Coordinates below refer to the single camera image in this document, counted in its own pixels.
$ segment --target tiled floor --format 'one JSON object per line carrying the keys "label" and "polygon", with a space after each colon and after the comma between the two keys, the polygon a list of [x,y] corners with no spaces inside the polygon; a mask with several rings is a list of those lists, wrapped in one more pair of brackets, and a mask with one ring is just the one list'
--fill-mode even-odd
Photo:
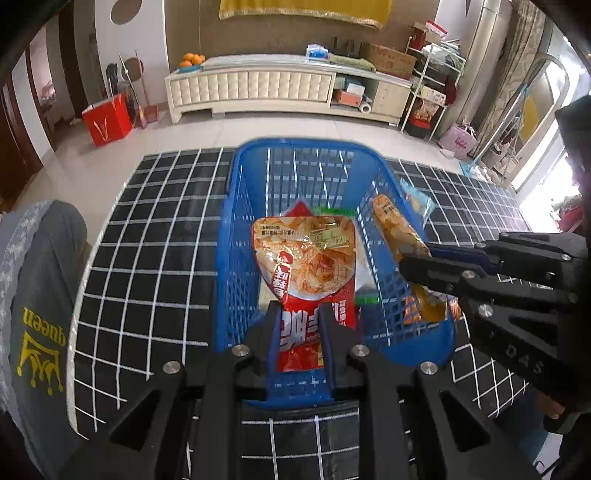
{"label": "tiled floor", "polygon": [[207,147],[233,147],[256,137],[320,137],[368,145],[385,157],[401,158],[460,171],[458,161],[444,157],[435,143],[402,134],[380,122],[290,113],[235,113],[212,119],[209,112],[183,116],[172,125],[168,113],[146,130],[95,147],[84,124],[72,127],[54,157],[29,185],[17,205],[57,198],[75,205],[94,243],[119,193],[144,155]]}

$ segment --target green cloth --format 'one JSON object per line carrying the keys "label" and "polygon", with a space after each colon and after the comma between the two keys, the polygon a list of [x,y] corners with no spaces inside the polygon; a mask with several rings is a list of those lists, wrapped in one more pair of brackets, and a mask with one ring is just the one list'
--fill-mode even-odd
{"label": "green cloth", "polygon": [[345,65],[346,67],[354,67],[356,69],[375,72],[374,64],[365,59],[352,59],[351,57],[343,57],[342,55],[329,53],[329,63],[336,63],[338,65]]}

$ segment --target plastic bag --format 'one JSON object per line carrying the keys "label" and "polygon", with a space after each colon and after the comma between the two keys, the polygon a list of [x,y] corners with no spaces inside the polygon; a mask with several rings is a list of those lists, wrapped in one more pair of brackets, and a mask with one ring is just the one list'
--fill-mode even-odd
{"label": "plastic bag", "polygon": [[400,186],[404,191],[406,200],[413,207],[413,210],[421,217],[423,226],[425,226],[427,219],[435,209],[435,202],[429,195],[417,190],[413,185],[404,179],[400,179]]}
{"label": "plastic bag", "polygon": [[355,327],[355,227],[347,217],[267,217],[252,226],[262,277],[283,304],[278,370],[323,367],[318,307]]}
{"label": "plastic bag", "polygon": [[478,139],[470,124],[453,124],[439,140],[439,146],[441,148],[451,150],[454,152],[455,157],[460,160],[466,158],[468,152],[472,150],[477,143]]}

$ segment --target yellow crown logo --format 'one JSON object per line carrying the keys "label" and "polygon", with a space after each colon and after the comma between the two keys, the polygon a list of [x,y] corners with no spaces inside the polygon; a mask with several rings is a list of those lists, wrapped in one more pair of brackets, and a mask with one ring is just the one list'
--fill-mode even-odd
{"label": "yellow crown logo", "polygon": [[22,337],[21,359],[18,363],[17,374],[22,376],[22,367],[27,360],[31,361],[31,386],[37,386],[37,377],[44,382],[47,379],[47,393],[53,395],[51,388],[51,376],[55,374],[57,379],[57,388],[60,392],[64,391],[60,378],[60,352],[59,350],[52,350],[44,347],[36,342],[28,332],[24,332]]}

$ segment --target yellow curtain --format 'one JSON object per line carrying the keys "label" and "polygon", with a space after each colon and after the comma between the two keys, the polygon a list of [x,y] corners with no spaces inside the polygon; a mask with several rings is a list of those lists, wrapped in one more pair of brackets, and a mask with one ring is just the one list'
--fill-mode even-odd
{"label": "yellow curtain", "polygon": [[221,0],[220,20],[238,15],[306,15],[382,28],[392,0]]}

